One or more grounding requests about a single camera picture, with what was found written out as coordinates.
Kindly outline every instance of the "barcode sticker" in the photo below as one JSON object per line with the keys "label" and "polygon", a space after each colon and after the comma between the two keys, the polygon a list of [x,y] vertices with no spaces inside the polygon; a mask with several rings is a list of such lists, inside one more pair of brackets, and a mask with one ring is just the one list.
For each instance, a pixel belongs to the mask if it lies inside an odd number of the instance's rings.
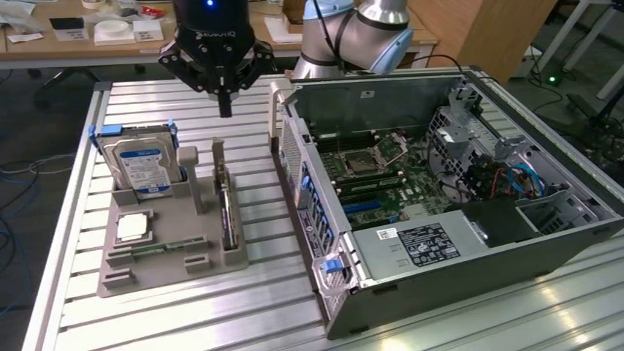
{"label": "barcode sticker", "polygon": [[398,228],[388,228],[378,230],[378,235],[380,240],[387,240],[390,238],[396,238],[398,235]]}

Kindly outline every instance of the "gray component holder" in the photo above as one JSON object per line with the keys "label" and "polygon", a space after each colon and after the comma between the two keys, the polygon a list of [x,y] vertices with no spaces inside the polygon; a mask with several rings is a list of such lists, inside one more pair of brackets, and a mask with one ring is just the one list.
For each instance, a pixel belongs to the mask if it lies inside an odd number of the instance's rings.
{"label": "gray component holder", "polygon": [[[231,198],[238,248],[223,250],[222,208],[214,177],[198,178],[198,149],[183,147],[178,161],[187,170],[187,181],[172,184],[171,197],[139,201],[132,190],[114,191],[104,239],[98,296],[107,298],[139,290],[239,271],[248,267],[246,237],[238,198]],[[146,213],[147,234],[143,238],[115,243],[119,218]],[[132,255],[131,248],[170,244],[187,239],[172,251]]]}

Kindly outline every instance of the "robotic arm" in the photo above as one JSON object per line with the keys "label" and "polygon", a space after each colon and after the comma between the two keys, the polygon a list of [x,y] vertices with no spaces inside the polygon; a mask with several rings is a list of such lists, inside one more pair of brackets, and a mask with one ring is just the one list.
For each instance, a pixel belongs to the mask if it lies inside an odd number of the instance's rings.
{"label": "robotic arm", "polygon": [[[308,0],[294,77],[340,76],[339,61],[375,73],[392,71],[412,43],[406,2],[364,0],[356,10],[354,0]],[[159,62],[195,91],[208,92],[222,117],[231,117],[239,89],[248,89],[274,66],[271,46],[254,34],[248,0],[174,0],[174,6],[176,40]],[[252,58],[246,61],[251,49]]]}
{"label": "robotic arm", "polygon": [[[412,44],[407,0],[308,0],[303,13],[303,48],[294,78],[340,76],[338,60],[379,74],[402,62]],[[330,36],[334,49],[330,47]]]}
{"label": "robotic arm", "polygon": [[195,91],[208,92],[222,117],[231,117],[239,89],[248,89],[274,66],[271,46],[256,39],[250,24],[248,0],[174,0],[174,7],[176,40],[159,62]]}

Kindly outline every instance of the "motherboard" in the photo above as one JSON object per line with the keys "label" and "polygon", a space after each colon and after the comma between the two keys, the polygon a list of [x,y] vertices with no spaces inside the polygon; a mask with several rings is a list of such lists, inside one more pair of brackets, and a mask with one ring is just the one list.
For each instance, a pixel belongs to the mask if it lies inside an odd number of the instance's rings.
{"label": "motherboard", "polygon": [[440,214],[452,204],[404,130],[319,140],[322,160],[355,230]]}

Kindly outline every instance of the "metal slotted table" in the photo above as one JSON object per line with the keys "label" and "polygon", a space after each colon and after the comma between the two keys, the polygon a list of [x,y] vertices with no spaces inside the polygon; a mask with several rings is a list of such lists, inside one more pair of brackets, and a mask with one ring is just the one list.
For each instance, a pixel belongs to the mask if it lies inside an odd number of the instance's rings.
{"label": "metal slotted table", "polygon": [[[347,339],[326,339],[268,146],[267,94],[276,78],[266,76],[242,93],[234,101],[236,117],[226,119],[216,103],[178,80],[100,86],[24,350],[624,350],[623,236],[535,281]],[[99,298],[114,181],[87,128],[170,119],[180,128],[180,144],[198,146],[200,175],[212,169],[212,136],[226,140],[252,264],[244,271]]]}

